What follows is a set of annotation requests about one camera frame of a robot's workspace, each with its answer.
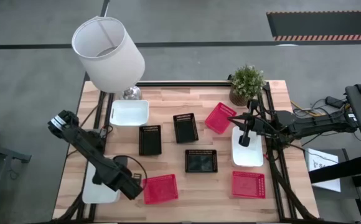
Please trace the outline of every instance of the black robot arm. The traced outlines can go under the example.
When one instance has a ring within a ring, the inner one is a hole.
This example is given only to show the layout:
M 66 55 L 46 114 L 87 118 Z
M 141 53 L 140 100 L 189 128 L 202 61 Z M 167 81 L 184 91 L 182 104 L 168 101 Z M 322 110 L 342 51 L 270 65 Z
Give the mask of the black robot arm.
M 257 115 L 253 115 L 253 112 L 258 107 L 256 100 L 252 100 L 249 106 L 249 113 L 228 118 L 241 131 L 244 131 L 244 134 L 240 136 L 239 144 L 245 147 L 250 142 L 248 138 L 249 131 L 272 137 L 281 147 L 285 147 L 295 139 L 322 134 L 328 131 L 353 133 L 358 128 L 357 122 L 351 115 L 352 113 L 347 110 L 340 110 L 311 118 L 298 118 L 295 114 L 288 111 L 266 111 L 274 115 L 274 120 L 268 123 L 257 117 Z
M 119 162 L 106 158 L 103 141 L 98 133 L 85 131 L 78 126 L 78 118 L 70 111 L 62 111 L 49 122 L 49 130 L 75 147 L 93 166 L 102 182 L 112 190 L 120 190 L 130 200 L 141 192 L 140 178 L 132 178 L 131 171 Z

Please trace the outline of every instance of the white paper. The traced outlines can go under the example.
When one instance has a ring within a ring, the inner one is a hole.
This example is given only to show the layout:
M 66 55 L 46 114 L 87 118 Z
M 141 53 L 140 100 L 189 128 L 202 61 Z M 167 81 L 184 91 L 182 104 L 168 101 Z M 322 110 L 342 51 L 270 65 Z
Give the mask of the white paper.
M 332 161 L 338 162 L 338 156 L 328 154 L 328 153 L 325 153 L 325 152 L 321 152 L 321 151 L 317 151 L 317 150 L 314 150 L 314 149 L 307 149 L 307 151 L 312 153 L 312 154 L 317 154 L 319 156 L 322 156 L 322 157 L 324 157 L 326 159 L 330 159 Z M 319 156 L 315 156 L 315 155 L 312 155 L 310 153 L 307 153 L 307 155 L 306 155 L 306 160 L 307 160 L 308 170 L 309 171 L 320 169 L 320 168 L 323 168 L 323 167 L 326 167 L 326 166 L 332 166 L 332 165 L 335 164 L 335 162 L 325 160 L 325 159 L 323 159 L 323 158 L 321 158 Z M 333 191 L 336 191 L 336 192 L 341 192 L 340 179 L 334 179 L 334 180 L 319 182 L 319 183 L 312 184 L 312 186 L 321 187 L 323 189 L 333 190 Z

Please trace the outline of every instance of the plant pot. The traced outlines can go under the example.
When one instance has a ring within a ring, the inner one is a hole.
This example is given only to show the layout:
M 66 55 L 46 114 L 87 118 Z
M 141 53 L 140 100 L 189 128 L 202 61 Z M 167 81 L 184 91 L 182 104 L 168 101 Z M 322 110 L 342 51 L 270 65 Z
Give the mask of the plant pot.
M 245 98 L 244 96 L 240 96 L 236 93 L 233 93 L 233 90 L 234 90 L 234 88 L 232 86 L 230 89 L 230 93 L 229 93 L 230 101 L 236 106 L 246 106 L 248 99 Z

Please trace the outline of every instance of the red basket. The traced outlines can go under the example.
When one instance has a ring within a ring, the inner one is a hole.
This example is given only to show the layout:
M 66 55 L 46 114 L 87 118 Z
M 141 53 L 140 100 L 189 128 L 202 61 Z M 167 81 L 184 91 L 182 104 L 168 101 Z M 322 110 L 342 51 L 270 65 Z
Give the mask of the red basket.
M 216 133 L 223 134 L 230 124 L 227 118 L 235 115 L 236 111 L 223 103 L 218 103 L 210 116 L 205 120 L 205 124 Z
M 178 199 L 175 174 L 148 178 L 143 194 L 146 205 Z
M 265 198 L 265 175 L 233 171 L 232 195 L 236 197 Z

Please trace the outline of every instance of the white tray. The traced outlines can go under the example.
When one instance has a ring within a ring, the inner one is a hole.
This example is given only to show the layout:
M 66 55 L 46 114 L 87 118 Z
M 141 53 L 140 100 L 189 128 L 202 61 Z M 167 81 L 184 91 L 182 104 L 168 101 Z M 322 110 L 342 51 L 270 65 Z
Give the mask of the white tray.
M 263 165 L 262 137 L 256 135 L 256 132 L 249 131 L 250 144 L 248 147 L 241 146 L 238 139 L 243 135 L 239 127 L 232 130 L 232 157 L 233 164 L 243 167 L 259 167 Z
M 148 122 L 147 100 L 116 100 L 113 102 L 110 123 L 118 126 L 140 126 Z
M 82 192 L 82 201 L 84 203 L 113 203 L 120 199 L 120 191 L 111 190 L 105 184 L 94 184 L 92 178 L 95 175 L 96 168 L 88 162 L 87 176 Z

